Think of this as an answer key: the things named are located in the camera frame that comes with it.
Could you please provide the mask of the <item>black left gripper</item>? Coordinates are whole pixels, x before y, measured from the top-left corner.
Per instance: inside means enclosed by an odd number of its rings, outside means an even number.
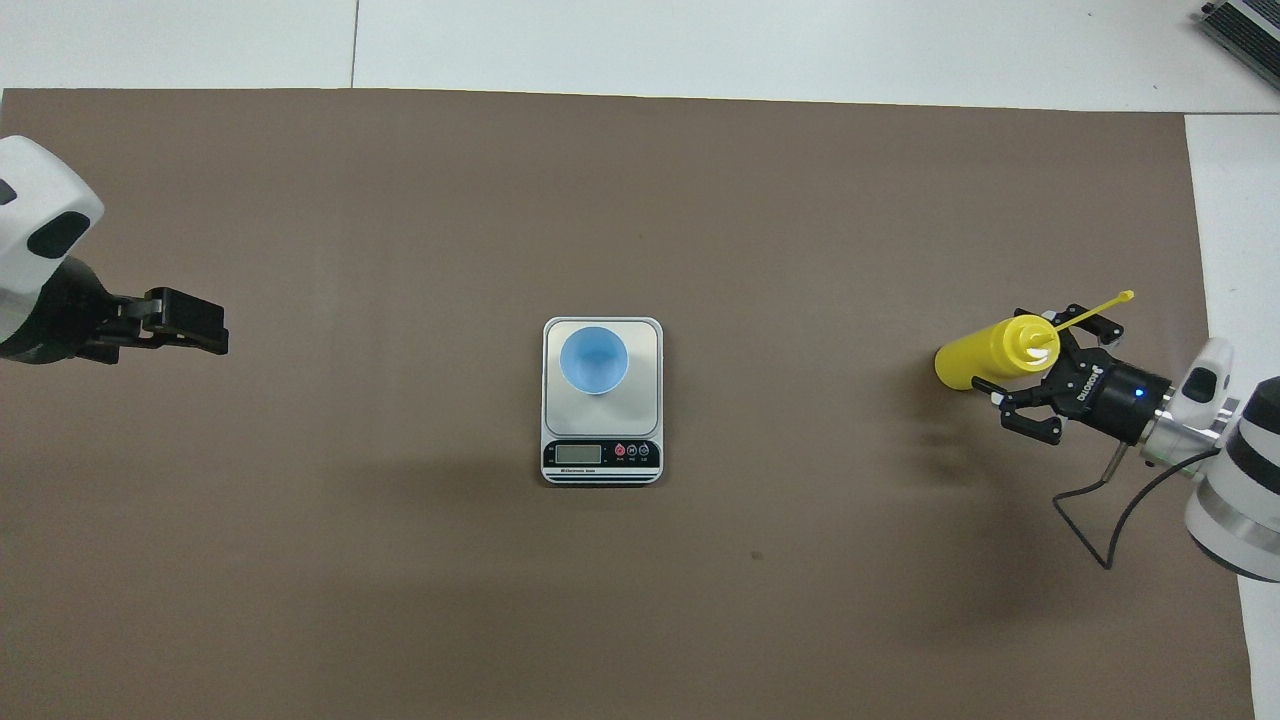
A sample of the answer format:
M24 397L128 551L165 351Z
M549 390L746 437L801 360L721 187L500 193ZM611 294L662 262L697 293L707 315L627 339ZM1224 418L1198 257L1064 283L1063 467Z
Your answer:
M119 363L119 348L151 348L150 337L166 345L229 352L227 310L174 288L152 288L146 299L109 293L88 264L67 259L33 293L1 292L1 357L44 365L82 357ZM108 345L93 338L108 322Z

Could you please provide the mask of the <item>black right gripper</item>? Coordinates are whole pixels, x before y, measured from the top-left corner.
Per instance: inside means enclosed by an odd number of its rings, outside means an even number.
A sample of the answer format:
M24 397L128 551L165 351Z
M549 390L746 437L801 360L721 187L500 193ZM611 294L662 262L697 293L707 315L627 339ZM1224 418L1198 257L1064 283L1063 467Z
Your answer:
M1060 351L1076 329L1094 336L1100 345L1111 345L1123 336L1123 328L1103 314L1112 306L1070 304L1039 314L1016 307L1015 350ZM1053 364L1050 401L1038 388L1007 389L984 378L973 378L972 386L995 406L1000 425L1023 437L1057 446L1065 416L1135 446L1164 406L1171 380L1103 350L1082 350L1064 354Z

